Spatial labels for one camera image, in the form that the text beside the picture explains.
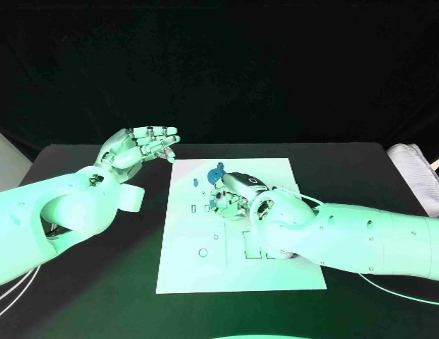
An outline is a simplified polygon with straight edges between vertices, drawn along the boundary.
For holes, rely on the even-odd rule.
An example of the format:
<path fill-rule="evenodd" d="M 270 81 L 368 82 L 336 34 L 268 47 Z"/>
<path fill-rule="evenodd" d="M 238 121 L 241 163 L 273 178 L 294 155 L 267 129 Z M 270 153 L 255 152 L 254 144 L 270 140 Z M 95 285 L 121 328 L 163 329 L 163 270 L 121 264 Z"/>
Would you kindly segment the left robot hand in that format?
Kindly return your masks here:
<path fill-rule="evenodd" d="M 120 129 L 101 146 L 95 166 L 112 174 L 118 183 L 125 183 L 146 162 L 154 159 L 174 162 L 170 147 L 179 141 L 177 128 L 172 126 Z"/>

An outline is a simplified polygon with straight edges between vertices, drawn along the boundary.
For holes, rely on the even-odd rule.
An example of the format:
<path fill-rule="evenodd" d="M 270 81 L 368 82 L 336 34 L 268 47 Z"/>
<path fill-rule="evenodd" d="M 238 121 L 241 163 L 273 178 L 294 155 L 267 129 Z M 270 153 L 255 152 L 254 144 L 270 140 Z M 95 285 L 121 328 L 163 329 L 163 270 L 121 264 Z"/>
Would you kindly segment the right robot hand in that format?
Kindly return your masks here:
<path fill-rule="evenodd" d="M 212 185 L 209 211 L 228 221 L 244 219 L 254 199 L 267 190 L 264 182 L 251 175 L 225 173 Z"/>

